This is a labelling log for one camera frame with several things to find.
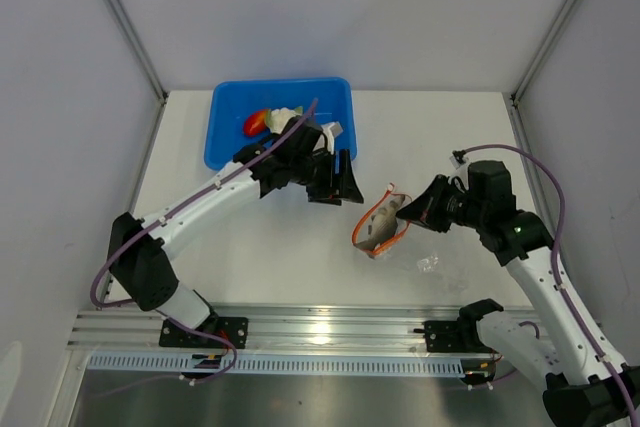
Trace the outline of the white cauliflower with leaves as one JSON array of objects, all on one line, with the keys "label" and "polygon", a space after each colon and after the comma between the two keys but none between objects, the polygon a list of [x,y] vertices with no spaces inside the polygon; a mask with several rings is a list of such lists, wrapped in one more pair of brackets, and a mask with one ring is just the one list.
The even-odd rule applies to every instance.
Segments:
[{"label": "white cauliflower with leaves", "polygon": [[303,107],[298,106],[294,109],[282,107],[278,109],[269,109],[265,117],[265,125],[268,130],[280,135],[291,119],[296,119],[303,115]]}]

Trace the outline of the grey toy fish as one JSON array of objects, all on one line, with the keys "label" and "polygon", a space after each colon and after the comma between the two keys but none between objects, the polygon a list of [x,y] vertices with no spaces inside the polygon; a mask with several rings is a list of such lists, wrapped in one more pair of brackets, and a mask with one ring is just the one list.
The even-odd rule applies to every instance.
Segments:
[{"label": "grey toy fish", "polygon": [[354,228],[352,245],[370,258],[388,250],[404,234],[399,228],[396,213],[406,199],[405,194],[387,192]]}]

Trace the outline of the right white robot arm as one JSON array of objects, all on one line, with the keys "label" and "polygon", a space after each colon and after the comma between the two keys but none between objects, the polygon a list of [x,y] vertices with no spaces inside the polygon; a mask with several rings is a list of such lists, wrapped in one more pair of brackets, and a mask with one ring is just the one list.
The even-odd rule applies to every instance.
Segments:
[{"label": "right white robot arm", "polygon": [[534,308],[550,339],[513,320],[486,299],[460,310],[458,342],[468,350],[490,347],[541,392],[556,426],[638,425],[639,369],[607,339],[588,312],[537,214],[518,208],[511,175],[501,161],[477,161],[455,175],[438,175],[397,213],[422,228],[446,233],[473,229]]}]

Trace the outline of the red orange mango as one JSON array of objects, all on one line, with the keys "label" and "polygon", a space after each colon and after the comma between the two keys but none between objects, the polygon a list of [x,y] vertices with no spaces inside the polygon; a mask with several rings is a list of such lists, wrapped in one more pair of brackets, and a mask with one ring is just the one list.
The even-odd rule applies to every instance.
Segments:
[{"label": "red orange mango", "polygon": [[269,109],[262,109],[252,113],[243,124],[243,133],[247,137],[256,137],[268,129],[267,120]]}]

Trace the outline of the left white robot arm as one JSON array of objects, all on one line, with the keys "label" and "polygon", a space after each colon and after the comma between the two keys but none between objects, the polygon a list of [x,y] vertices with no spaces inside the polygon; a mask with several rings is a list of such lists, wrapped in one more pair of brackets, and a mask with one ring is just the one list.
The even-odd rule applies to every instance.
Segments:
[{"label": "left white robot arm", "polygon": [[173,260],[214,224],[289,184],[303,186],[313,203],[362,203],[350,152],[335,145],[341,133],[337,122],[320,125],[294,116],[280,132],[242,147],[184,199],[145,218],[119,216],[112,224],[109,273],[140,310],[180,324],[192,345],[209,345],[217,334],[217,315],[178,279]]}]

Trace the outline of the clear orange-zip plastic bag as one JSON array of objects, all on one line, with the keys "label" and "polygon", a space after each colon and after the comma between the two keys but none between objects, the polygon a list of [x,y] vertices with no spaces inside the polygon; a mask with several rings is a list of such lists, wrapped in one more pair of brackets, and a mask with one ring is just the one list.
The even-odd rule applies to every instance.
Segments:
[{"label": "clear orange-zip plastic bag", "polygon": [[[360,220],[387,192],[405,194],[407,199],[402,207],[412,201],[410,195],[398,190],[394,183],[389,183],[381,198],[369,207]],[[467,268],[463,264],[462,255],[454,247],[439,241],[437,235],[424,233],[421,229],[406,221],[398,219],[398,225],[404,231],[404,234],[382,255],[370,258],[364,252],[357,250],[361,255],[367,257],[371,264],[378,265],[384,270],[389,270],[395,275],[403,275],[411,280],[424,281],[434,289],[444,290],[450,295],[461,294],[470,287],[470,280],[467,278]]]}]

